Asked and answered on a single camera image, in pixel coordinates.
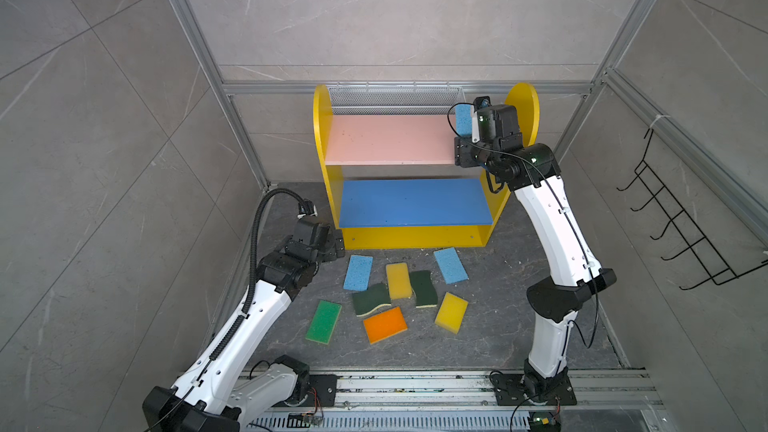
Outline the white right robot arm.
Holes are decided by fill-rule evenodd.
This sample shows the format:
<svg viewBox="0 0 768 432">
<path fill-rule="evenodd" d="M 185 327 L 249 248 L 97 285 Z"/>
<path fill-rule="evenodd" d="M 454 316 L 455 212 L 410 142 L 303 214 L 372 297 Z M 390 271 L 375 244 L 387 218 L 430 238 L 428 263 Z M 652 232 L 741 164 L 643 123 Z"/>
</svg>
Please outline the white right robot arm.
<svg viewBox="0 0 768 432">
<path fill-rule="evenodd" d="M 523 109 L 478 97 L 452 105 L 446 118 L 455 135 L 455 163 L 480 167 L 492 193 L 513 192 L 527 212 L 545 252 L 549 274 L 531 285 L 534 338 L 520 387 L 525 399 L 545 404 L 568 382 L 567 348 L 583 305 L 613 285 L 616 274 L 601 266 L 572 213 L 559 163 L 545 144 L 524 142 Z"/>
</svg>

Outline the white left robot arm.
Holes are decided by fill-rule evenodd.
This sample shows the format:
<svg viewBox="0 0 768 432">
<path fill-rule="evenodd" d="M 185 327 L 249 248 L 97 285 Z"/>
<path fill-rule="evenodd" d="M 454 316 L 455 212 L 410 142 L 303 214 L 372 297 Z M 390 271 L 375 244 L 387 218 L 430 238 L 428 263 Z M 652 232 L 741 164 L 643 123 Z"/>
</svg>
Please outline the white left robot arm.
<svg viewBox="0 0 768 432">
<path fill-rule="evenodd" d="M 156 386 L 142 411 L 151 431 L 240 431 L 274 405 L 298 406 L 310 394 L 310 368 L 283 355 L 246 381 L 240 376 L 269 329 L 314 278 L 343 257 L 342 237 L 314 216 L 259 260 L 239 307 L 189 369 Z"/>
</svg>

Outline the blue sponge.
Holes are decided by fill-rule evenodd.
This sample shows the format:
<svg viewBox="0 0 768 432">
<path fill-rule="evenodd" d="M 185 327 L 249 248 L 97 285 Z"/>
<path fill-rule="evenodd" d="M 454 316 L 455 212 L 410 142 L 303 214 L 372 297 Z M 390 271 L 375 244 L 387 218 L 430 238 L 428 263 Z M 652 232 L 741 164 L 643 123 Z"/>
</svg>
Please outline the blue sponge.
<svg viewBox="0 0 768 432">
<path fill-rule="evenodd" d="M 352 255 L 349 259 L 343 288 L 352 292 L 363 292 L 368 288 L 373 258 Z"/>
<path fill-rule="evenodd" d="M 469 279 L 455 248 L 437 250 L 433 255 L 446 284 L 456 284 Z"/>
</svg>

